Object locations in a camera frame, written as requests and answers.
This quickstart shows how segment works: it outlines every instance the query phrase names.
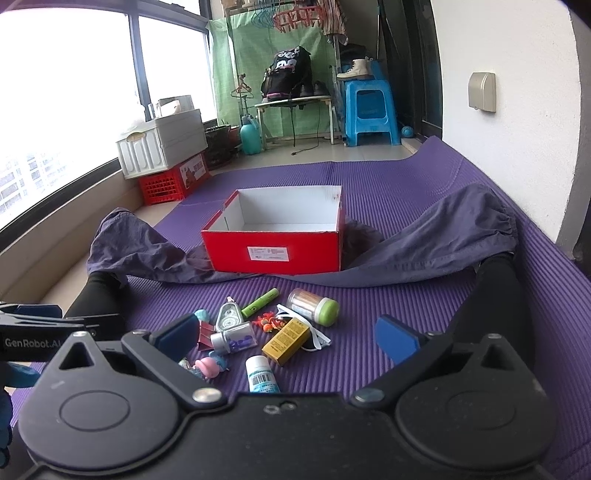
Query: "red plastic crate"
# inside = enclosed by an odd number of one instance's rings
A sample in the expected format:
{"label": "red plastic crate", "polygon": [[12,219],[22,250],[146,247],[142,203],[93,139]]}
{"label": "red plastic crate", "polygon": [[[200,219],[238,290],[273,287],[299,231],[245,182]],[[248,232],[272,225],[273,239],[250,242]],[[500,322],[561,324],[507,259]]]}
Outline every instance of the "red plastic crate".
{"label": "red plastic crate", "polygon": [[195,155],[170,170],[138,178],[146,205],[184,200],[211,175],[202,154]]}

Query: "table leg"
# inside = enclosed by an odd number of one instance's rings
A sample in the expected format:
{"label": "table leg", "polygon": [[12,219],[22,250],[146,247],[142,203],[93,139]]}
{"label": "table leg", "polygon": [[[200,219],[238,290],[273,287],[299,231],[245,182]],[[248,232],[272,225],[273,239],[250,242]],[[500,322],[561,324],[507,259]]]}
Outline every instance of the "table leg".
{"label": "table leg", "polygon": [[257,108],[256,111],[258,112],[258,116],[259,116],[259,126],[261,127],[261,145],[262,145],[262,149],[266,150],[267,149],[267,137],[265,135],[265,124],[263,122],[263,112],[264,110]]}
{"label": "table leg", "polygon": [[335,128],[333,127],[333,119],[332,119],[332,100],[329,100],[329,117],[330,117],[330,144],[335,144]]}

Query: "green curtain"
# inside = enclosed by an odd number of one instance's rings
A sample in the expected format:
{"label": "green curtain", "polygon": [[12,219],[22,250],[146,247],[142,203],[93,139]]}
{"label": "green curtain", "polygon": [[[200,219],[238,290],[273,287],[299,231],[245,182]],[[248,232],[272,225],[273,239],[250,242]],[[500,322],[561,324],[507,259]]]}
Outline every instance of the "green curtain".
{"label": "green curtain", "polygon": [[[254,94],[254,99],[248,100],[249,113],[256,116],[256,109],[252,106],[262,101],[261,83],[265,69],[281,50],[289,50],[298,45],[304,47],[311,54],[314,81],[321,80],[330,87],[330,66],[335,62],[335,51],[319,27],[299,26],[288,33],[281,33],[275,28],[253,25],[254,15],[255,12],[246,12],[230,17],[237,72],[246,74],[245,82],[250,85]],[[218,122],[240,125],[239,102],[230,96],[235,85],[226,19],[210,20],[207,27],[213,37],[212,70]],[[312,103],[303,110],[294,108],[293,117],[296,135],[330,131],[328,109],[323,103]],[[273,137],[291,136],[290,109],[267,109],[265,125]]]}

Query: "clear bottle with purple contents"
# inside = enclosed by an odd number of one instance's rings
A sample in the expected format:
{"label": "clear bottle with purple contents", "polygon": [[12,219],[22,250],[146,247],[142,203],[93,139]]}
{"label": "clear bottle with purple contents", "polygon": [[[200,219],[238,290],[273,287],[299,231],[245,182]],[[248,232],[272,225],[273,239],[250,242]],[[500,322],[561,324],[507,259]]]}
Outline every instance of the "clear bottle with purple contents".
{"label": "clear bottle with purple contents", "polygon": [[257,346],[254,331],[250,322],[214,333],[211,336],[213,350],[221,355],[236,353]]}

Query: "blue plastic stool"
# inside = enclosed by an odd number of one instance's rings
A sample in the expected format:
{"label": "blue plastic stool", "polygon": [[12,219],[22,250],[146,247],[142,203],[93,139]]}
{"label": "blue plastic stool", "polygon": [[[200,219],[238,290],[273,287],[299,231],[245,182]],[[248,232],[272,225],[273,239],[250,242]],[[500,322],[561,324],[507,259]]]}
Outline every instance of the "blue plastic stool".
{"label": "blue plastic stool", "polygon": [[[376,117],[364,118],[359,116],[358,93],[371,92],[371,104],[373,108],[367,107],[363,110],[372,112]],[[347,144],[350,147],[357,146],[357,136],[367,132],[386,132],[390,134],[390,143],[400,145],[400,132],[396,122],[396,110],[394,100],[392,100],[392,91],[386,80],[350,80],[345,86],[346,118],[345,135]]]}

